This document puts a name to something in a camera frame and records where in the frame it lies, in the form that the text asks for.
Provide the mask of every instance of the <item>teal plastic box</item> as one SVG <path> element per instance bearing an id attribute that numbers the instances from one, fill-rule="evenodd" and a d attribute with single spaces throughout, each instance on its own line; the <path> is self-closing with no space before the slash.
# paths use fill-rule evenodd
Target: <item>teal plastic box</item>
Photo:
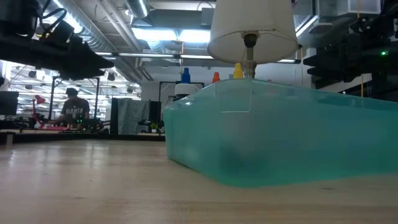
<path id="1" fill-rule="evenodd" d="M 398 171 L 398 103 L 226 80 L 164 111 L 167 155 L 258 187 Z"/>

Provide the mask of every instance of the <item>white lampshade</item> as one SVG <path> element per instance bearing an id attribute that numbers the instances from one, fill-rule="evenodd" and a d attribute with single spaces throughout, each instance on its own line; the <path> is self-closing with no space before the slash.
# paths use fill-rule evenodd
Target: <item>white lampshade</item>
<path id="1" fill-rule="evenodd" d="M 217 0 L 208 53 L 225 62 L 242 62 L 242 33 L 258 31 L 254 61 L 269 63 L 292 56 L 298 48 L 289 0 Z"/>

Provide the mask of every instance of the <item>blue bottle cap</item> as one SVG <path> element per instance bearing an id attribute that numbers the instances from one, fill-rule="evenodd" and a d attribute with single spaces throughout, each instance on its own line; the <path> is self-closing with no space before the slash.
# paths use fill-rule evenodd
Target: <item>blue bottle cap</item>
<path id="1" fill-rule="evenodd" d="M 189 68 L 184 68 L 184 73 L 181 75 L 181 83 L 190 84 L 191 76 L 189 75 Z"/>

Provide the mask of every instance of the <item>person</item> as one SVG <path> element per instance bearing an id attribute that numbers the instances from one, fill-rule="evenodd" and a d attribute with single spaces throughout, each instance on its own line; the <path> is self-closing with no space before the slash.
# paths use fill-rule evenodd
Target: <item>person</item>
<path id="1" fill-rule="evenodd" d="M 50 124 L 57 124 L 66 121 L 69 125 L 81 129 L 82 120 L 89 120 L 90 105 L 87 100 L 78 97 L 78 91 L 74 88 L 67 88 L 68 100 L 63 104 L 61 116 Z"/>

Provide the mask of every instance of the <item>table surface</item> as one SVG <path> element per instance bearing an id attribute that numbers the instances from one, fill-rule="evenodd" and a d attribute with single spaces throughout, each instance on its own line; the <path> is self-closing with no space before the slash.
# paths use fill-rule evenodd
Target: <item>table surface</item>
<path id="1" fill-rule="evenodd" d="M 398 223 L 398 175 L 238 189 L 164 142 L 0 146 L 0 223 Z"/>

